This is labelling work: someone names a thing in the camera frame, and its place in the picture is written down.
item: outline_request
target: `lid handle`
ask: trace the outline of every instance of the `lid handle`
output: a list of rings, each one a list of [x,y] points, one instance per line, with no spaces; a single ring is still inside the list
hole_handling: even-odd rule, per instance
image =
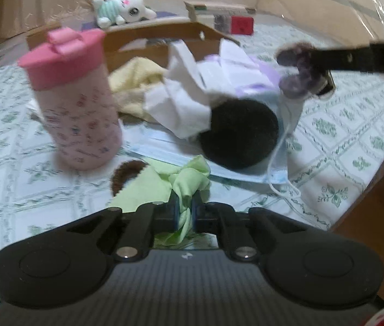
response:
[[[86,53],[86,44],[79,32],[61,28],[48,32],[47,41],[63,60],[70,60]]]

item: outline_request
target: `silver bolt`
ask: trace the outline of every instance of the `silver bolt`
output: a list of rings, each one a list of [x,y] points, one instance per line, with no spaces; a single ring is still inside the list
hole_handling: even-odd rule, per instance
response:
[[[138,254],[137,249],[131,246],[123,246],[116,250],[116,254],[119,257],[123,257],[125,259],[129,259],[130,257],[135,257]]]
[[[250,246],[241,246],[237,248],[234,253],[242,259],[247,259],[254,257],[257,254],[257,250]]]

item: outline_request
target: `plush toy eye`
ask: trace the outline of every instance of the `plush toy eye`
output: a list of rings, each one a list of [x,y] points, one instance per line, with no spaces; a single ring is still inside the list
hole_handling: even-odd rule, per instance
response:
[[[130,11],[128,11],[128,13],[131,16],[136,16],[139,13],[139,10],[136,7],[134,7],[134,8],[131,8]]]

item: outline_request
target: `light green microfiber cloth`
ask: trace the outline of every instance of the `light green microfiber cloth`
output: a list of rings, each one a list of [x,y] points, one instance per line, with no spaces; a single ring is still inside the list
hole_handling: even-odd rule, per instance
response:
[[[156,236],[157,243],[176,245],[181,243],[192,226],[190,204],[192,195],[210,187],[210,168],[202,155],[190,160],[184,167],[144,158],[147,165],[123,190],[109,203],[108,207],[121,207],[123,212],[134,212],[147,202],[167,202],[171,190],[180,199],[179,230]]]

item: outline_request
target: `plush toy face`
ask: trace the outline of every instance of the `plush toy face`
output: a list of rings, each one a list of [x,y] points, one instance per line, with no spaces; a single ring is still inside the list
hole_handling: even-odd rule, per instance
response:
[[[127,23],[137,22],[142,18],[149,18],[144,0],[118,0],[118,2],[119,13]]]

